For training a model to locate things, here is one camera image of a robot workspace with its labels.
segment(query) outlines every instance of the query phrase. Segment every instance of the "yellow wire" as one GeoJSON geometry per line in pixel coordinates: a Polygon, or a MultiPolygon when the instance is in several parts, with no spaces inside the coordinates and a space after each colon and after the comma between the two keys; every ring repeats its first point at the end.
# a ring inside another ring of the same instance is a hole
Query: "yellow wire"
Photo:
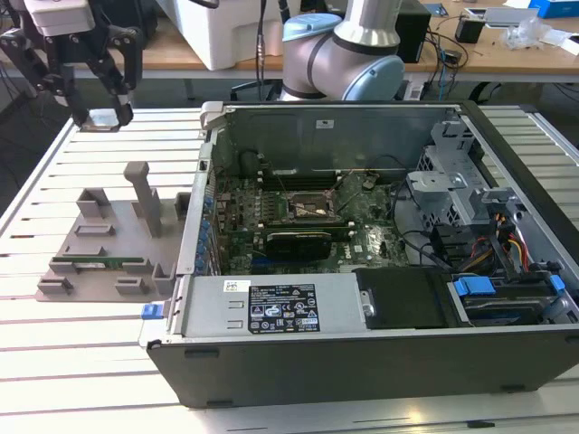
{"type": "Polygon", "coordinates": [[[486,258],[488,258],[490,256],[490,253],[492,253],[491,250],[487,251],[484,255],[482,255],[480,258],[473,260],[467,267],[465,267],[462,271],[466,271],[467,269],[470,269],[471,267],[474,267],[475,265],[481,263],[483,260],[485,260],[486,258]]]}
{"type": "Polygon", "coordinates": [[[523,251],[522,251],[522,249],[521,249],[521,246],[518,244],[518,242],[516,242],[516,241],[514,241],[514,240],[509,240],[508,242],[510,242],[511,244],[514,244],[515,246],[517,246],[518,258],[519,258],[520,261],[521,261],[521,267],[524,268],[525,266],[523,265],[523,262],[524,262],[525,259],[523,258],[523,251]]]}

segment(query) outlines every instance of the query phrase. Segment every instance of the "wooden desk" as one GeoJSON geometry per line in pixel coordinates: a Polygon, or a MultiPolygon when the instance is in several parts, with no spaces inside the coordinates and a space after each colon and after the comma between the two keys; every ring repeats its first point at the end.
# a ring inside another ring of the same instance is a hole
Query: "wooden desk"
{"type": "MultiPolygon", "coordinates": [[[[455,3],[451,0],[443,0],[444,7],[449,12],[449,17],[458,16],[465,7],[471,4],[455,3]]],[[[482,0],[476,3],[477,7],[499,6],[503,0],[482,0]]],[[[431,28],[437,29],[442,18],[431,19],[431,28]]],[[[438,32],[449,37],[454,36],[458,20],[449,20],[441,24],[438,32]]],[[[546,24],[556,29],[579,33],[579,18],[561,18],[545,20],[546,24]]],[[[579,57],[561,50],[558,47],[545,45],[544,49],[528,49],[511,51],[504,48],[498,42],[503,30],[483,28],[477,44],[465,44],[469,51],[469,63],[460,73],[478,74],[546,74],[546,75],[579,75],[579,57]]],[[[444,41],[442,44],[447,48],[457,49],[454,44],[444,41]]],[[[156,39],[145,52],[145,70],[204,70],[205,67],[189,48],[177,29],[168,22],[162,22],[156,39]]],[[[283,57],[271,57],[266,59],[268,71],[281,71],[283,57]]],[[[240,61],[235,66],[237,71],[248,71],[253,75],[254,60],[240,61]]],[[[421,61],[406,65],[408,72],[433,72],[436,68],[436,53],[430,45],[426,45],[422,51],[421,61]]],[[[218,74],[219,71],[211,71],[210,74],[218,74]]]]}
{"type": "MultiPolygon", "coordinates": [[[[422,0],[431,3],[434,0],[422,0]]],[[[465,7],[472,4],[455,3],[443,0],[449,17],[458,16],[465,7]]],[[[503,0],[481,0],[477,7],[502,5],[503,0]]],[[[431,19],[431,28],[436,30],[441,18],[431,19]]],[[[545,20],[546,24],[556,29],[579,32],[579,18],[545,20]]],[[[457,20],[441,24],[441,34],[453,38],[457,20]]],[[[469,62],[460,70],[456,80],[463,81],[531,81],[531,82],[577,82],[579,81],[579,57],[564,50],[545,45],[544,49],[511,51],[500,45],[499,36],[503,30],[484,28],[477,44],[465,44],[469,51],[469,62]]],[[[453,46],[443,41],[445,48],[453,46]]],[[[114,53],[120,63],[118,53],[114,53]]],[[[240,61],[229,70],[209,71],[205,68],[195,52],[189,47],[177,29],[168,21],[161,20],[158,32],[145,50],[143,56],[145,78],[158,79],[248,79],[254,73],[254,60],[240,61]]],[[[283,57],[268,56],[266,59],[266,77],[280,78],[283,57]]],[[[430,44],[425,45],[418,63],[406,65],[406,79],[413,86],[422,86],[436,68],[436,53],[430,44]]],[[[8,70],[11,75],[19,75],[14,68],[8,70]]],[[[78,70],[80,78],[93,77],[87,70],[78,70]]]]}

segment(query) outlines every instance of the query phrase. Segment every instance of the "floor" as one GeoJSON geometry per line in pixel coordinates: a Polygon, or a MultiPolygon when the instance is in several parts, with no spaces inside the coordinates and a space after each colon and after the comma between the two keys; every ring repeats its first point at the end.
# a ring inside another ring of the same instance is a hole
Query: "floor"
{"type": "MultiPolygon", "coordinates": [[[[181,80],[144,80],[135,94],[135,104],[141,109],[199,107],[207,100],[228,100],[231,86],[241,83],[239,80],[196,80],[196,98],[188,100],[181,80]]],[[[452,92],[451,99],[467,98],[475,85],[461,83],[452,92]]],[[[81,80],[79,87],[89,107],[107,107],[107,95],[96,80],[81,80]]],[[[493,88],[489,86],[483,98],[488,98],[493,88]]],[[[577,101],[564,96],[558,88],[549,84],[505,84],[492,93],[487,104],[532,104],[567,139],[579,146],[579,93],[567,93],[577,101]]],[[[256,100],[256,90],[246,90],[239,97],[240,100],[256,100]]],[[[424,99],[437,98],[438,92],[434,90],[427,93],[424,99]]],[[[67,109],[58,105],[50,95],[34,99],[21,97],[0,114],[0,214],[68,117],[67,109]]]]}

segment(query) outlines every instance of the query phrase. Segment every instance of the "motherboard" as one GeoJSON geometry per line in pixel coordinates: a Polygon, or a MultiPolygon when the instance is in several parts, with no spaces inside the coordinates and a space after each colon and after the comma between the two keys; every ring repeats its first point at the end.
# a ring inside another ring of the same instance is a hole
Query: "motherboard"
{"type": "Polygon", "coordinates": [[[217,227],[223,272],[230,275],[351,272],[406,266],[394,230],[391,184],[349,173],[317,190],[291,180],[220,178],[217,227]]]}

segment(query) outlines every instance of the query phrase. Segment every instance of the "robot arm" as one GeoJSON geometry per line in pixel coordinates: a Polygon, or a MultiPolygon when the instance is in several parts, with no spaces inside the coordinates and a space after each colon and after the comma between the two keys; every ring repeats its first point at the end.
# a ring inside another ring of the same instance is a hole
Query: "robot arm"
{"type": "Polygon", "coordinates": [[[401,2],[350,0],[344,21],[331,14],[291,18],[281,99],[392,99],[404,75],[394,29],[401,2]]]}
{"type": "Polygon", "coordinates": [[[142,36],[137,29],[110,24],[102,12],[106,1],[10,0],[20,25],[0,36],[0,47],[24,77],[37,90],[50,91],[71,109],[78,126],[90,130],[117,130],[132,120],[130,92],[142,77],[142,36]],[[123,55],[124,75],[109,47],[123,55]],[[34,49],[46,53],[46,63],[34,49]],[[116,118],[91,116],[75,85],[74,63],[86,63],[99,78],[116,118]]]}

